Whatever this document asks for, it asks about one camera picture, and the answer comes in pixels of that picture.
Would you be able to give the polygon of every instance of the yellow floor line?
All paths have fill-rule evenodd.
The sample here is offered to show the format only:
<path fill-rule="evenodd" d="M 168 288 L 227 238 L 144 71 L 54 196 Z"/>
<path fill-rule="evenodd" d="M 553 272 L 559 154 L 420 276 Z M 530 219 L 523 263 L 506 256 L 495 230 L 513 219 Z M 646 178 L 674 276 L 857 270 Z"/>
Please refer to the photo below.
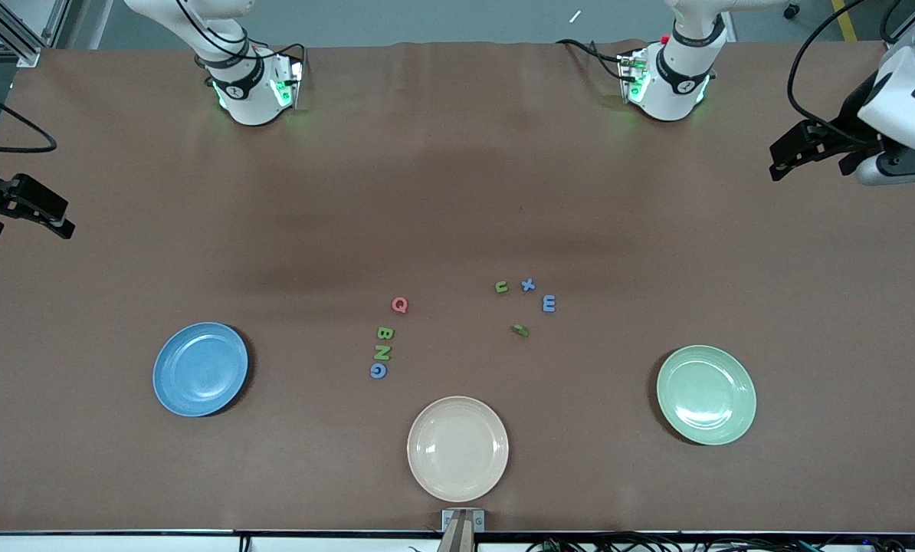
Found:
<path fill-rule="evenodd" d="M 832 0 L 832 9 L 837 12 L 844 6 L 842 0 Z M 839 29 L 842 31 L 843 41 L 856 42 L 856 29 L 853 28 L 853 20 L 849 18 L 849 11 L 839 15 Z"/>

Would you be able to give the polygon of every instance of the green plate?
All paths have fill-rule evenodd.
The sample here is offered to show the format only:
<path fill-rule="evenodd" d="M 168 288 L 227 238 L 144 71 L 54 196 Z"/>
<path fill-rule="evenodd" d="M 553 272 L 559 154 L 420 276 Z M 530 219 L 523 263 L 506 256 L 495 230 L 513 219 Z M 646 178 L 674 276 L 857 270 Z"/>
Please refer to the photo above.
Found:
<path fill-rule="evenodd" d="M 691 345 L 658 371 L 658 405 L 676 431 L 704 445 L 725 445 L 747 433 L 758 409 L 754 382 L 724 350 Z"/>

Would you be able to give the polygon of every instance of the black clamp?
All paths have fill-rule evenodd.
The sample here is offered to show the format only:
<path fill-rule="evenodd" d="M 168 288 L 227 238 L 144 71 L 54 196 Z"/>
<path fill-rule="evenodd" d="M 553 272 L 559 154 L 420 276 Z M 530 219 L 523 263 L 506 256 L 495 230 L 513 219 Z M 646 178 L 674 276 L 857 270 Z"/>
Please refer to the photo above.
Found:
<path fill-rule="evenodd" d="M 839 161 L 839 171 L 843 176 L 856 172 L 861 162 L 872 155 L 884 151 L 884 141 L 879 133 L 859 118 L 860 108 L 870 97 L 872 84 L 877 74 L 872 74 L 853 90 L 843 101 L 839 115 L 829 121 L 829 126 L 804 119 L 792 126 L 770 147 L 773 164 L 770 166 L 770 178 L 774 182 L 784 178 L 792 169 L 812 161 L 822 161 L 833 155 L 845 153 Z M 859 143 L 849 140 L 837 133 L 842 130 Z"/>
<path fill-rule="evenodd" d="M 69 202 L 28 175 L 0 179 L 0 215 L 43 225 L 63 240 L 73 237 L 75 224 L 66 220 Z M 5 224 L 0 222 L 0 235 Z"/>

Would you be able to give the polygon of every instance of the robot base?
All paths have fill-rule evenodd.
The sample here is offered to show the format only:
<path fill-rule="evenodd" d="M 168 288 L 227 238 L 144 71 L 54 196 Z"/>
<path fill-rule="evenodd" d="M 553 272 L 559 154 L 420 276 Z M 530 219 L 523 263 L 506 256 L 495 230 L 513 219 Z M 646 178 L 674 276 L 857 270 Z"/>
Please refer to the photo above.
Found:
<path fill-rule="evenodd" d="M 267 55 L 272 52 L 254 47 L 254 53 Z M 274 55 L 264 59 L 264 74 L 246 98 L 233 98 L 233 95 L 242 94 L 242 90 L 233 91 L 230 87 L 220 90 L 215 83 L 213 88 L 219 96 L 219 105 L 234 121 L 255 127 L 273 121 L 289 107 L 297 108 L 301 76 L 303 64 L 292 62 L 285 55 Z"/>
<path fill-rule="evenodd" d="M 634 78 L 634 83 L 621 81 L 621 97 L 626 104 L 635 104 L 644 114 L 660 121 L 678 121 L 689 115 L 693 107 L 703 101 L 703 92 L 710 77 L 699 85 L 695 94 L 676 94 L 672 86 L 658 76 L 656 58 L 661 42 L 655 42 L 618 59 L 618 69 L 623 77 Z"/>

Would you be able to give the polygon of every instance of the black cable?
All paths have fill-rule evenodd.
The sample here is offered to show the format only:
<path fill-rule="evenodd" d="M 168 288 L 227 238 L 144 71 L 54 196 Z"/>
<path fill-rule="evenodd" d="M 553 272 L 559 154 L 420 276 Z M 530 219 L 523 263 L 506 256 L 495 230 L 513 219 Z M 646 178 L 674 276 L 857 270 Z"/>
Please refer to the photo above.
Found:
<path fill-rule="evenodd" d="M 656 538 L 657 541 L 668 542 L 668 544 L 671 544 L 672 546 L 674 546 L 674 547 L 675 547 L 675 550 L 678 551 L 678 552 L 684 552 L 684 551 L 682 550 L 682 546 L 679 545 L 678 542 L 675 542 L 674 540 L 672 540 L 672 539 L 670 539 L 670 538 L 668 538 L 668 537 L 664 537 L 664 535 L 657 534 L 657 535 L 654 536 L 654 538 Z"/>
<path fill-rule="evenodd" d="M 250 547 L 254 543 L 254 538 L 248 534 L 240 534 L 239 552 L 250 552 Z"/>
<path fill-rule="evenodd" d="M 651 548 L 651 545 L 653 545 L 653 544 L 658 546 L 658 552 L 674 552 L 672 550 L 669 550 L 668 546 L 665 544 L 664 541 L 667 541 L 668 544 L 674 545 L 676 547 L 676 549 L 678 549 L 678 552 L 682 552 L 681 546 L 679 546 L 675 542 L 671 541 L 671 539 L 662 537 L 661 535 L 632 534 L 631 532 L 627 532 L 627 534 L 625 534 L 625 536 L 630 541 L 634 542 L 633 546 L 644 546 L 644 548 L 646 548 L 650 552 L 654 552 L 654 549 Z"/>
<path fill-rule="evenodd" d="M 226 48 L 223 48 L 222 46 L 217 44 L 216 41 L 213 41 L 211 38 L 209 38 L 208 34 L 205 34 L 205 31 L 203 31 L 202 28 L 198 26 L 198 22 L 195 22 L 195 20 L 192 20 L 192 16 L 189 14 L 189 11 L 185 10 L 185 6 L 182 5 L 182 0 L 175 0 L 175 3 L 178 4 L 178 10 L 182 11 L 182 15 L 184 15 L 185 18 L 187 18 L 187 20 L 189 20 L 190 24 L 192 25 L 192 28 L 194 28 L 195 31 L 197 31 L 198 34 L 201 35 L 202 38 L 205 39 L 206 42 L 208 42 L 209 44 L 212 44 L 212 46 L 215 47 L 215 49 L 219 50 L 220 52 L 222 52 L 224 54 L 229 54 L 229 55 L 233 56 L 234 58 L 240 58 L 240 59 L 246 59 L 246 60 L 261 60 L 261 59 L 271 58 L 275 55 L 283 55 L 283 53 L 285 53 L 293 48 L 300 48 L 301 60 L 303 60 L 304 58 L 307 58 L 307 48 L 304 47 L 303 44 L 300 44 L 300 42 L 295 42 L 289 46 L 285 46 L 284 48 L 281 48 L 279 51 L 271 53 L 271 55 L 269 55 L 269 56 L 260 56 L 260 55 L 255 55 L 255 56 L 242 55 L 241 56 L 234 52 L 230 52 Z M 213 31 L 211 28 L 208 28 L 208 31 L 211 32 L 213 35 L 216 35 L 217 38 L 220 38 L 219 34 L 216 34 L 216 32 Z M 243 41 L 246 41 L 247 39 L 248 39 L 247 29 L 244 28 L 243 29 Z M 238 43 L 240 41 L 226 41 L 226 42 Z"/>
<path fill-rule="evenodd" d="M 856 539 L 870 544 L 874 548 L 874 552 L 907 552 L 907 550 L 915 550 L 915 539 L 912 539 L 910 546 L 892 538 L 881 540 L 868 535 L 856 535 Z"/>
<path fill-rule="evenodd" d="M 837 135 L 842 136 L 842 137 L 844 137 L 844 139 L 850 140 L 850 141 L 852 141 L 852 143 L 856 143 L 856 144 L 865 144 L 866 142 L 858 139 L 856 136 L 850 135 L 850 133 L 845 132 L 845 130 L 840 130 L 840 129 L 836 128 L 836 126 L 832 125 L 832 123 L 826 122 L 825 119 L 822 119 L 822 117 L 815 115 L 811 111 L 808 111 L 808 109 L 805 109 L 804 107 L 802 107 L 801 105 L 798 104 L 797 99 L 795 99 L 795 74 L 798 73 L 798 65 L 802 62 L 802 57 L 805 55 L 805 50 L 808 50 L 808 46 L 812 45 L 812 42 L 819 35 L 822 34 L 822 31 L 824 31 L 825 28 L 828 27 L 833 21 L 837 20 L 837 18 L 839 18 L 839 15 L 845 14 L 847 11 L 853 9 L 856 6 L 859 6 L 863 2 L 864 2 L 864 0 L 853 0 L 852 3 L 846 4 L 842 8 L 836 10 L 835 13 L 833 13 L 832 15 L 829 15 L 829 17 L 825 18 L 825 21 L 823 21 L 821 25 L 819 25 L 814 31 L 812 31 L 812 34 L 809 35 L 807 39 L 805 39 L 805 43 L 803 43 L 801 48 L 798 49 L 798 54 L 795 55 L 794 62 L 791 63 L 791 70 L 788 73 L 788 88 L 787 88 L 788 104 L 791 104 L 791 107 L 793 107 L 795 109 L 795 111 L 797 111 L 801 115 L 805 116 L 805 118 L 818 123 L 818 125 L 822 125 L 826 129 L 832 130 L 833 133 L 837 133 Z"/>
<path fill-rule="evenodd" d="M 754 550 L 767 550 L 772 552 L 797 552 L 793 545 L 772 544 L 763 539 L 717 538 L 703 546 L 703 552 L 710 552 L 714 544 L 728 544 L 730 548 L 721 548 L 718 552 L 751 552 Z"/>
<path fill-rule="evenodd" d="M 832 541 L 835 541 L 835 539 L 837 539 L 837 538 L 839 538 L 839 535 L 838 535 L 838 534 L 832 535 L 832 537 L 830 537 L 826 542 L 823 542 L 822 544 L 819 544 L 818 546 L 815 546 L 815 548 L 818 548 L 819 550 L 823 550 L 823 549 L 826 548 L 826 546 L 828 546 L 829 544 L 831 544 Z"/>
<path fill-rule="evenodd" d="M 893 44 L 897 41 L 896 38 L 890 36 L 887 31 L 887 25 L 890 22 L 890 15 L 893 14 L 893 11 L 897 9 L 897 6 L 900 6 L 901 0 L 893 0 L 890 3 L 890 7 L 887 8 L 887 11 L 884 11 L 884 18 L 881 19 L 881 38 L 884 39 L 884 42 L 887 44 Z"/>
<path fill-rule="evenodd" d="M 42 130 L 38 125 L 36 125 L 36 123 L 26 119 L 19 112 L 4 105 L 2 102 L 0 102 L 0 109 L 3 112 L 6 112 L 8 115 L 13 116 L 19 122 L 23 123 L 23 125 L 37 133 L 40 133 L 40 135 L 42 135 L 48 141 L 48 146 L 40 147 L 0 146 L 0 153 L 48 153 L 48 151 L 55 150 L 55 148 L 59 146 L 59 144 L 56 143 L 55 139 L 50 136 L 49 133 L 45 132 L 45 130 Z"/>
<path fill-rule="evenodd" d="M 583 50 L 588 55 L 594 56 L 595 58 L 597 58 L 597 61 L 601 63 L 601 67 L 603 67 L 604 70 L 607 71 L 608 74 L 610 74 L 612 77 L 618 78 L 619 81 L 625 81 L 625 83 L 634 83 L 634 81 L 635 81 L 635 78 L 633 78 L 633 77 L 626 77 L 626 76 L 623 76 L 623 74 L 618 74 L 618 73 L 615 73 L 614 71 L 612 71 L 611 68 L 608 67 L 608 64 L 606 62 L 612 61 L 612 62 L 618 63 L 618 57 L 605 56 L 601 52 L 598 52 L 597 44 L 595 44 L 594 41 L 590 42 L 590 46 L 585 46 L 585 45 L 581 44 L 580 42 L 573 41 L 570 38 L 565 38 L 562 41 L 557 41 L 556 44 L 566 44 L 567 46 L 576 46 L 576 47 L 580 48 L 581 50 Z M 627 50 L 625 52 L 619 52 L 618 56 L 625 56 L 627 54 L 630 54 L 633 51 L 634 50 Z"/>
<path fill-rule="evenodd" d="M 618 60 L 617 58 L 612 58 L 611 56 L 605 56 L 602 53 L 598 53 L 597 51 L 590 49 L 590 47 L 588 47 L 586 44 L 583 44 L 578 41 L 574 41 L 574 39 L 572 39 L 572 38 L 564 38 L 562 41 L 556 41 L 556 44 L 566 44 L 567 46 L 576 46 L 577 48 L 580 48 L 581 50 L 583 50 L 584 52 L 587 52 L 591 56 L 597 56 L 604 61 L 616 62 Z M 635 50 L 627 50 L 625 52 L 619 52 L 618 55 L 626 56 Z"/>

